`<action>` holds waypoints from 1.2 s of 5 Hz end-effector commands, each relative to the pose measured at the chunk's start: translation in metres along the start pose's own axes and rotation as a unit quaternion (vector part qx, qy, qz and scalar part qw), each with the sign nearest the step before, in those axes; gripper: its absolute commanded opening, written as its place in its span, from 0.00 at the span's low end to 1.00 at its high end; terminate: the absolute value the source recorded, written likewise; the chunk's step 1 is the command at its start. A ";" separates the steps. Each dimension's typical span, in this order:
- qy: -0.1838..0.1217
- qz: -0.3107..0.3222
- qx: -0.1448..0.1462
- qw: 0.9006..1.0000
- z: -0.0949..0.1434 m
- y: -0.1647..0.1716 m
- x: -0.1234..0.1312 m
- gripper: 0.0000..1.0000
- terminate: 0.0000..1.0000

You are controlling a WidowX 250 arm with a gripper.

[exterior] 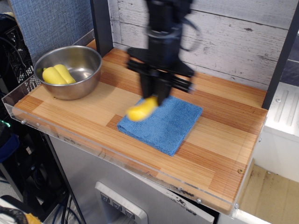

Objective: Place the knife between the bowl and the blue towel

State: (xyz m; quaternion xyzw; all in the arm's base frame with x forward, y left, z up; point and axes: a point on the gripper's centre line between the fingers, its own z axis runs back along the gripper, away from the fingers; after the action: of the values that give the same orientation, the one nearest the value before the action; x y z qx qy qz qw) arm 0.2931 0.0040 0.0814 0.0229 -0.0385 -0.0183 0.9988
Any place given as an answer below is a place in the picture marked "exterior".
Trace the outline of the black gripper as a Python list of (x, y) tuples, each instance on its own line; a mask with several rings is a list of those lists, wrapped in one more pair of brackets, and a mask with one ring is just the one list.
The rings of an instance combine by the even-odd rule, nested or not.
[(157, 94), (158, 105), (168, 98), (171, 88), (191, 93), (194, 70), (178, 57), (180, 38), (149, 38), (148, 48), (129, 48), (128, 68), (140, 74), (142, 97)]

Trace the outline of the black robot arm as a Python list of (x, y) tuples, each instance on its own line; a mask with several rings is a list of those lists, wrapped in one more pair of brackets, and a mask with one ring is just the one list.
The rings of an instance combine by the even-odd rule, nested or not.
[(148, 0), (146, 49), (129, 48), (128, 68), (139, 73), (144, 99), (156, 97), (161, 105), (171, 89), (191, 92), (194, 70), (179, 58), (183, 24), (191, 12), (190, 0)]

